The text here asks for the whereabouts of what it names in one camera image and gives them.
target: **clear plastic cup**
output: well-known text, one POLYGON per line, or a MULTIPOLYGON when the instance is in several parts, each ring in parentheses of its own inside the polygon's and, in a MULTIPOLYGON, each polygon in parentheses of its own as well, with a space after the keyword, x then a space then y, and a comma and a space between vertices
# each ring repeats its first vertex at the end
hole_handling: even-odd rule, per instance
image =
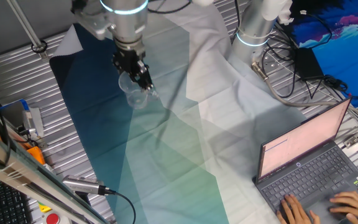
POLYGON ((119 76, 118 85, 124 91, 128 105, 136 110, 145 108, 148 101, 158 99, 158 94, 154 89, 142 90, 137 83, 132 82, 126 72, 119 76))

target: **metal rod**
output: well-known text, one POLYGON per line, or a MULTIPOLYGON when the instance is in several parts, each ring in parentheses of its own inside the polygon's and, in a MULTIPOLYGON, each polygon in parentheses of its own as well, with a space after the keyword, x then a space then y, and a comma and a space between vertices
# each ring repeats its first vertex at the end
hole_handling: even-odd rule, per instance
POLYGON ((22 24, 25 32, 29 36, 31 42, 34 44, 34 47, 42 48, 44 45, 41 43, 41 40, 37 37, 37 34, 35 34, 32 26, 30 25, 29 20, 26 18, 22 8, 17 3, 16 0, 6 0, 9 5, 11 6, 13 12, 15 13, 17 19, 22 24))

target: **red button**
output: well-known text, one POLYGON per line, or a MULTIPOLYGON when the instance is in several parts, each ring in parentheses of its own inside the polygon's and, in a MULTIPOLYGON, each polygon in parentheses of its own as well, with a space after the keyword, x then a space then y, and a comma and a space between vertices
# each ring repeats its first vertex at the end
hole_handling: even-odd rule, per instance
POLYGON ((52 213, 47 217, 47 224, 58 224, 60 221, 59 216, 52 213))

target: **person's hand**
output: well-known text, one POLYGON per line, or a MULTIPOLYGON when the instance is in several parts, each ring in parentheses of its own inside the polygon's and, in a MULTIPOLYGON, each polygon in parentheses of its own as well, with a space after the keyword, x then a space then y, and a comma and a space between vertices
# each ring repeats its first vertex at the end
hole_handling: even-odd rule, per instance
MULTIPOLYGON (((281 204, 283 205, 284 211, 287 214, 288 221, 290 223, 287 223, 281 215, 281 212, 278 211, 277 218, 280 220, 281 224, 311 224, 311 221, 306 212, 303 210, 301 203, 299 203, 298 199, 296 199, 294 195, 286 195, 285 200, 282 200, 281 204)), ((313 224, 320 224, 320 217, 318 215, 314 214, 311 210, 310 215, 313 218, 313 224)))
POLYGON ((348 207, 331 208, 329 211, 333 213, 347 213, 346 218, 353 224, 358 224, 357 192, 341 192, 336 194, 334 198, 329 199, 329 201, 348 205, 348 207))

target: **white cable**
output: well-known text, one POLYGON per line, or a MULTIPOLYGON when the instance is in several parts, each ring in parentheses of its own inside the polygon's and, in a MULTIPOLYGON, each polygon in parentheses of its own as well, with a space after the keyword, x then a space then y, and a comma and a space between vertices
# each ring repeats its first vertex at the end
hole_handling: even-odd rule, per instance
MULTIPOLYGON (((272 84, 270 83, 270 80, 269 80, 269 79, 266 79, 265 82, 266 82, 268 88, 270 89, 270 91, 273 93, 274 97, 276 97, 276 99, 277 99, 278 101, 280 101, 281 103, 283 103, 284 105, 287 105, 287 106, 308 107, 308 106, 320 106, 320 105, 332 106, 332 105, 335 105, 335 104, 336 104, 335 102, 291 103, 291 102, 289 102, 289 101, 287 101, 287 100, 282 99, 282 98, 276 93, 276 91, 273 89, 273 86, 272 86, 272 84)), ((348 109, 358 114, 358 109, 353 108, 353 107, 351 107, 351 106, 350 106, 348 109)))

